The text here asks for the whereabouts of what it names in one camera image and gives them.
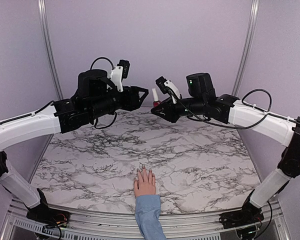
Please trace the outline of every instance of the denim shirt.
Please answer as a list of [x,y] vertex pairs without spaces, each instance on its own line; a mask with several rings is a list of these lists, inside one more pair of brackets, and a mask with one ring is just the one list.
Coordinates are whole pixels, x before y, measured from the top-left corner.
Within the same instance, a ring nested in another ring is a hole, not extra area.
[[159,222],[160,212],[159,195],[143,195],[136,198],[135,219],[145,240],[167,240]]

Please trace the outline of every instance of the gray marble vein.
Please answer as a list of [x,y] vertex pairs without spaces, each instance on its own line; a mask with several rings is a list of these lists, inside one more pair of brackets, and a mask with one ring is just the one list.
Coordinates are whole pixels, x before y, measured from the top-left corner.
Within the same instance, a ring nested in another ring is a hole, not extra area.
[[55,135],[32,185],[51,204],[134,213],[133,180],[142,165],[156,175],[163,214],[240,207],[259,184],[236,130],[185,117],[169,123],[144,107],[118,111],[110,128],[84,126]]

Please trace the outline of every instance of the nail polish bottle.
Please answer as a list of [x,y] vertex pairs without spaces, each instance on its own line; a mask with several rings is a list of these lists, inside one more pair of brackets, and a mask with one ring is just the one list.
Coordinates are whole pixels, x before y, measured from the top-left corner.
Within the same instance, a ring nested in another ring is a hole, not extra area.
[[156,107],[159,104],[161,104],[161,101],[159,101],[157,90],[155,88],[152,88],[152,95],[153,95],[153,106]]

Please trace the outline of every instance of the shirt cuff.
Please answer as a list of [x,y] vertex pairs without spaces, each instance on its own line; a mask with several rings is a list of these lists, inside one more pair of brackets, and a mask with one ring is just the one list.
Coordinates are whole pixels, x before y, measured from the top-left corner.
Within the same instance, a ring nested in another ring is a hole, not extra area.
[[142,195],[136,198],[135,210],[142,208],[159,208],[160,209],[160,195]]

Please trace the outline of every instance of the finger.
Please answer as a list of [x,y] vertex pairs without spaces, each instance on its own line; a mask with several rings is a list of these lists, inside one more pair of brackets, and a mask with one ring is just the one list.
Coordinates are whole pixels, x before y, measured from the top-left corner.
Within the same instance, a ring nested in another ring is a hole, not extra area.
[[154,174],[152,174],[152,185],[156,186],[156,177]]
[[138,190],[138,182],[137,182],[136,178],[134,178],[133,189],[134,189],[134,192],[136,192]]
[[152,183],[152,169],[150,168],[150,170],[149,170],[149,177],[148,177],[148,181],[149,181],[149,183],[151,184]]
[[145,165],[142,166],[142,172],[143,172],[143,180],[144,180],[144,182],[148,183],[149,182],[149,176],[147,174],[147,170],[146,170]]
[[143,177],[142,177],[142,175],[141,175],[141,172],[140,172],[139,168],[137,169],[137,171],[138,171],[138,173],[137,173],[137,175],[138,175],[138,180],[139,180],[140,183],[143,183],[143,182],[144,182],[144,179],[143,179]]

